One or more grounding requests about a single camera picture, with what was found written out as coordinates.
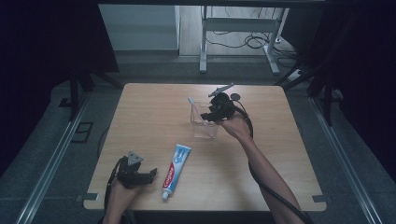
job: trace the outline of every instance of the metal frame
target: metal frame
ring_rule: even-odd
[[[199,62],[199,71],[206,72],[206,32],[207,31],[222,31],[222,32],[260,32],[272,33],[270,43],[264,46],[263,50],[267,57],[268,63],[274,75],[279,74],[276,61],[274,60],[272,51],[278,36],[280,25],[282,24],[285,8],[281,8],[279,15],[275,20],[273,19],[244,19],[244,18],[208,18],[207,6],[204,6],[204,13],[202,17],[202,43]]]

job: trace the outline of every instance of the toothpaste label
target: toothpaste label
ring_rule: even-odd
[[[172,183],[173,177],[175,175],[175,165],[172,163],[169,167],[168,175],[166,176],[165,181],[163,182],[163,188],[168,188]]]

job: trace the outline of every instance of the transparent container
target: transparent container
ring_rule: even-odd
[[[202,120],[201,114],[210,113],[210,103],[195,102],[195,107],[191,105],[191,125],[192,136],[197,138],[216,138],[218,125],[213,121]]]

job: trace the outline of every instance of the human arm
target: human arm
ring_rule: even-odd
[[[141,187],[126,189],[121,182],[115,178],[111,185],[111,193],[107,202],[107,210],[103,224],[119,224],[122,214],[128,209]]]
[[[291,192],[289,186],[271,162],[266,159],[256,146],[256,143],[249,134],[245,118],[240,113],[235,112],[231,118],[219,121],[217,124],[221,125],[227,133],[239,141],[247,154],[247,158],[254,173],[260,181],[301,211],[300,205],[298,204],[294,194]],[[273,213],[273,217],[277,224],[303,223],[303,221],[300,220],[300,218],[297,217],[286,205],[274,198],[274,196],[268,193],[265,189],[260,189],[262,196]]]

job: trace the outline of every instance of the toothpaste tube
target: toothpaste tube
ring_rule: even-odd
[[[175,155],[172,163],[169,167],[168,174],[166,175],[165,181],[163,181],[163,199],[166,200],[169,194],[175,191],[175,187],[180,177],[181,168],[183,168],[184,162],[189,156],[191,151],[190,147],[182,146],[177,144],[175,147]]]

